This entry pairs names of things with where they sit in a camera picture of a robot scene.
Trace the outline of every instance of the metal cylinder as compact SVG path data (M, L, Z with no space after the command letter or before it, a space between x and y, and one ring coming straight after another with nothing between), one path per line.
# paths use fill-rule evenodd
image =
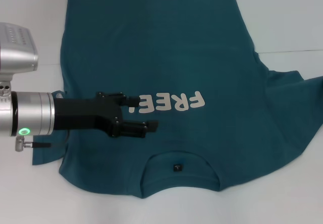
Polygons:
M17 136L49 135L54 128L55 107L50 93L17 92Z

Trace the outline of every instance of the fabric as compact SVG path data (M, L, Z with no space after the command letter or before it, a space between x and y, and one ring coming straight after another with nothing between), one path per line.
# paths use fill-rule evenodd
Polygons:
M145 139L71 131L60 174L91 192L221 191L297 158L323 121L322 78L269 71L236 0L68 0L61 67L64 97L140 95L124 118L159 121ZM34 164L57 151L34 151Z

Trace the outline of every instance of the white letter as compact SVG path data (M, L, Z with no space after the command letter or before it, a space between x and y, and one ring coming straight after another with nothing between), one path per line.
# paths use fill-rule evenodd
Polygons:
M157 104L164 104L156 106L156 110L170 110L172 109L171 98L169 93L157 93L157 97L163 97L163 99L156 100Z
M175 103L175 109L178 111L185 111L188 110L188 102L187 102L187 97L185 94L181 94L181 98L177 97L176 95L172 95L172 99L176 101Z
M192 108L198 108L205 106L205 101L200 93L200 91L195 92L195 96L190 98L190 101L197 101L197 103L191 103L190 106Z
M141 95L140 99L145 99L146 101L142 101L139 103L140 106L147 106L147 108L140 109L139 113L150 113L153 112L155 109L153 107L152 97L150 94Z

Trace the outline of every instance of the green led light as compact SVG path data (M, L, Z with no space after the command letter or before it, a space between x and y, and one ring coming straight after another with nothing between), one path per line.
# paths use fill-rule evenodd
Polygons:
M28 135L30 133L30 130L28 128L23 128L19 130L20 135Z

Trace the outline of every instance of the white table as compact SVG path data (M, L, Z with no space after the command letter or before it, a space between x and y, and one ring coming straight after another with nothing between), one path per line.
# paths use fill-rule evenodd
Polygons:
M237 1L270 69L323 75L323 0ZM30 28L40 55L37 72L14 76L15 90L62 89L66 2L0 0L0 21ZM32 151L15 152L13 138L0 141L0 223L323 223L322 130L301 157L268 176L219 193L181 187L144 200L82 191L58 174L60 161L32 166Z

